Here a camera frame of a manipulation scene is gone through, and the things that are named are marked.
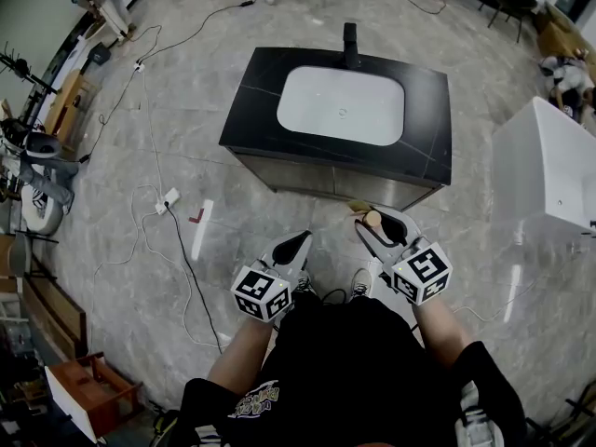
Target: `power strip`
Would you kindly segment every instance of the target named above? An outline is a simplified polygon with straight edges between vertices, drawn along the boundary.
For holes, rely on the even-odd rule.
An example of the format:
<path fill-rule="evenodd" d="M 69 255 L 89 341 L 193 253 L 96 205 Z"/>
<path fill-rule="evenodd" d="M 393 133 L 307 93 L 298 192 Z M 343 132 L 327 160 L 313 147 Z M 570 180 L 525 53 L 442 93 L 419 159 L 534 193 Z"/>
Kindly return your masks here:
<path fill-rule="evenodd" d="M 180 199 L 180 192 L 178 192 L 178 189 L 171 189 L 163 198 L 163 200 L 160 200 L 156 203 L 157 213 L 159 215 L 163 215 L 164 213 L 166 213 L 167 210 L 166 202 L 168 202 L 168 207 L 171 208 L 176 202 L 178 202 L 178 199 Z"/>

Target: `marble floor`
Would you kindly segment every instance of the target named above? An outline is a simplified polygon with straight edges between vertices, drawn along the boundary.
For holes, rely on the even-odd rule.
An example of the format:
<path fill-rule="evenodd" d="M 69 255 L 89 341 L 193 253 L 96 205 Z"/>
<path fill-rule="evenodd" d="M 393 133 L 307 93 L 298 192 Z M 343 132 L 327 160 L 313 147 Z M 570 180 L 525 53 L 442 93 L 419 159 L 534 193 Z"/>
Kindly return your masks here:
<path fill-rule="evenodd" d="M 140 0 L 132 10 L 137 34 L 163 25 L 157 47 L 179 41 L 212 10 L 244 0 Z M 437 9 L 437 0 L 415 0 Z M 237 85 L 257 46 L 340 49 L 345 21 L 358 24 L 359 51 L 439 70 L 449 76 L 454 156 L 453 184 L 409 210 L 454 265 L 444 293 L 456 315 L 484 341 L 521 396 L 526 413 L 548 421 L 596 371 L 596 253 L 589 246 L 532 247 L 503 239 L 490 224 L 491 136 L 541 92 L 535 31 L 499 19 L 486 28 L 491 10 L 476 0 L 446 0 L 438 15 L 405 0 L 277 0 L 217 14 L 195 38 L 146 62 L 105 126 L 90 162 L 74 180 L 73 210 L 57 233 L 61 243 L 47 253 L 61 285 L 88 313 L 92 350 L 102 350 L 122 373 L 142 381 L 152 400 L 178 406 L 184 383 L 204 376 L 217 350 L 194 345 L 182 313 L 188 287 L 183 273 L 145 247 L 143 236 L 127 264 L 143 214 L 154 210 L 149 187 L 159 186 L 153 127 L 163 190 L 182 193 L 174 208 L 190 246 L 195 217 L 205 198 L 214 201 L 201 256 L 194 263 L 199 283 L 224 343 L 239 316 L 228 289 L 235 272 L 280 234 L 310 229 L 315 234 L 309 270 L 320 293 L 347 287 L 361 267 L 379 264 L 358 243 L 345 204 L 267 190 L 218 146 Z M 156 30 L 113 48 L 109 62 L 91 66 L 101 85 L 81 128 L 78 152 L 98 136 L 99 115 L 114 107 L 133 62 L 154 44 Z M 147 102 L 143 79 L 147 88 Z M 147 240 L 173 260 L 182 259 L 169 216 L 144 220 Z M 397 296 L 375 284 L 407 313 Z M 506 309 L 499 308 L 515 300 Z M 212 343 L 198 296 L 186 316 L 190 333 Z"/>

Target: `sink basin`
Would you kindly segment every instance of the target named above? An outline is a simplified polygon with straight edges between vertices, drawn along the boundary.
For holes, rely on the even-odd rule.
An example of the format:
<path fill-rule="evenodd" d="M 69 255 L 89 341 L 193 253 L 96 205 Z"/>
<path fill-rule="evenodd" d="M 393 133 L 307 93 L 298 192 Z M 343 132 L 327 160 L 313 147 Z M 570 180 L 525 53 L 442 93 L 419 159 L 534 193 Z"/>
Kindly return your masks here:
<path fill-rule="evenodd" d="M 540 217 L 541 230 L 596 235 L 596 139 L 533 98 L 493 136 L 493 222 Z"/>
<path fill-rule="evenodd" d="M 403 112 L 403 87 L 393 79 L 299 66 L 288 74 L 278 121 L 294 132 L 385 146 L 403 134 Z"/>

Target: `black t-shirt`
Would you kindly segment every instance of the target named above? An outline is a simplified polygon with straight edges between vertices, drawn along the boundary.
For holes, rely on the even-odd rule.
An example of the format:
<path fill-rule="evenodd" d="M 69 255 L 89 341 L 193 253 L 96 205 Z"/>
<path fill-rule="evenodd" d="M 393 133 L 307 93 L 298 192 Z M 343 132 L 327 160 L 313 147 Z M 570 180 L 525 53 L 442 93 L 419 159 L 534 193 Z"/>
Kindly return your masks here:
<path fill-rule="evenodd" d="M 521 445 L 521 403 L 482 343 L 446 371 L 376 300 L 297 308 L 246 396 L 204 379 L 186 385 L 169 445 L 456 445 L 469 381 L 506 445 Z"/>

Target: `red object on floor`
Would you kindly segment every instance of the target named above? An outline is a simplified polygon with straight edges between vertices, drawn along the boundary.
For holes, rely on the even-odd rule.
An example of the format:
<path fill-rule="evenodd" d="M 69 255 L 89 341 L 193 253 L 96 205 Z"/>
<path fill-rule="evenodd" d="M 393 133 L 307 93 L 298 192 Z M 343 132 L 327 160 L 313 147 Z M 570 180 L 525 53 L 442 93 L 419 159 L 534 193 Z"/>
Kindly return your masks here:
<path fill-rule="evenodd" d="M 203 209 L 201 208 L 200 212 L 198 213 L 197 217 L 189 217 L 188 222 L 192 222 L 193 224 L 198 224 L 201 219 L 203 218 Z"/>

